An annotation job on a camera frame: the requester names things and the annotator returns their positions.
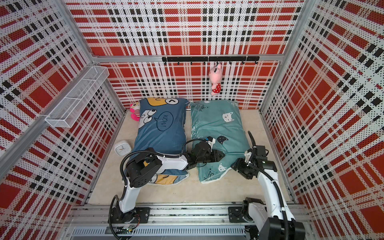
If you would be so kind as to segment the black wall hook rail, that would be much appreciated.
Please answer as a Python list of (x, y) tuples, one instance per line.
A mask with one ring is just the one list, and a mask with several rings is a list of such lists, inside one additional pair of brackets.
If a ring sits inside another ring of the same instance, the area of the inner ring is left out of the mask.
[(163, 63), (181, 63), (181, 62), (258, 62), (260, 56), (206, 56), (206, 57), (162, 57)]

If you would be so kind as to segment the blue cartoon print pillow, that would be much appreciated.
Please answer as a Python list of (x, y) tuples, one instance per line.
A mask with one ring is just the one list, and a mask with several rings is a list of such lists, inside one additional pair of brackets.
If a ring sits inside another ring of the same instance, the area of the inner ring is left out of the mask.
[(153, 148), (159, 153), (178, 155), (185, 150), (188, 104), (183, 98), (140, 100), (139, 128), (133, 151)]

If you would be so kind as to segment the pink hanging plush doll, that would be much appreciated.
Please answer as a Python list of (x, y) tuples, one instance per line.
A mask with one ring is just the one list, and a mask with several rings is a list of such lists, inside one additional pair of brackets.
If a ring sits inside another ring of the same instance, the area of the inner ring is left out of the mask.
[(212, 84), (211, 95), (214, 96), (219, 94), (222, 90), (221, 82), (223, 79), (223, 69), (221, 63), (217, 64), (210, 70), (209, 79)]

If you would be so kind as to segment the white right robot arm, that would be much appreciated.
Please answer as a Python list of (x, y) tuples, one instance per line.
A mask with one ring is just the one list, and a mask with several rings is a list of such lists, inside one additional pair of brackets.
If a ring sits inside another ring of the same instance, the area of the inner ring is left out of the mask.
[(247, 197), (241, 207), (229, 207), (230, 223), (249, 223), (245, 226), (248, 240), (304, 240), (304, 224), (298, 222), (282, 194), (277, 167), (265, 157), (239, 158), (232, 169), (244, 178), (256, 177), (265, 200)]

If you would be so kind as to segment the pink striped plush toy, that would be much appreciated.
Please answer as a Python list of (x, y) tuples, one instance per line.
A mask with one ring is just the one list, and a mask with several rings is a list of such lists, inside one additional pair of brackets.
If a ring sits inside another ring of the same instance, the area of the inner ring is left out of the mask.
[(136, 102), (130, 105), (131, 118), (137, 122), (140, 121), (140, 103)]

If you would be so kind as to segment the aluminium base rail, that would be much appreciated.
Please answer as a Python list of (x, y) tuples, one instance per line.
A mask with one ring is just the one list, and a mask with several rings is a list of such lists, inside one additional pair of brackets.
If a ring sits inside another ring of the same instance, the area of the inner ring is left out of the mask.
[[(254, 223), (240, 217), (240, 202), (139, 204), (143, 223), (131, 233), (130, 224), (116, 224), (132, 240), (247, 239)], [(112, 240), (109, 206), (74, 207), (64, 225), (61, 240)]]

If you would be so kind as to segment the white square alarm clock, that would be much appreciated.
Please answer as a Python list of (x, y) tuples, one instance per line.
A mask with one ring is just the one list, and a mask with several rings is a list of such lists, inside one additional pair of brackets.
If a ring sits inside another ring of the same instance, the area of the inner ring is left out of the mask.
[(118, 156), (124, 157), (132, 151), (132, 147), (127, 141), (123, 140), (114, 145), (114, 151)]

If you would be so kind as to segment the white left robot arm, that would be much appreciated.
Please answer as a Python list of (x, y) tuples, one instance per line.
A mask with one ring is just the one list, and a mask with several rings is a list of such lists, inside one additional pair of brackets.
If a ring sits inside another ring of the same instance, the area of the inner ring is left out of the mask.
[(109, 224), (130, 223), (141, 216), (135, 210), (136, 200), (143, 186), (151, 182), (157, 174), (166, 170), (186, 171), (202, 164), (217, 163), (225, 157), (220, 150), (214, 150), (215, 139), (196, 139), (198, 142), (191, 152), (185, 145), (179, 154), (163, 154), (153, 148), (131, 152), (120, 164), (120, 174), (124, 182), (122, 196), (114, 196), (109, 209)]

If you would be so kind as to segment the teal cat print pillow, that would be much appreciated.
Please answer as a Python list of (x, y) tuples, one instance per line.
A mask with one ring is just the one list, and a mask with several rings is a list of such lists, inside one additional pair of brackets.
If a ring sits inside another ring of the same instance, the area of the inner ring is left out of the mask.
[(222, 158), (225, 160), (225, 167), (215, 167), (214, 163), (199, 166), (199, 181), (203, 184), (218, 181), (250, 148), (243, 129), (239, 105), (229, 100), (212, 100), (193, 102), (190, 107), (192, 139), (213, 137), (216, 139), (213, 149), (225, 154)]

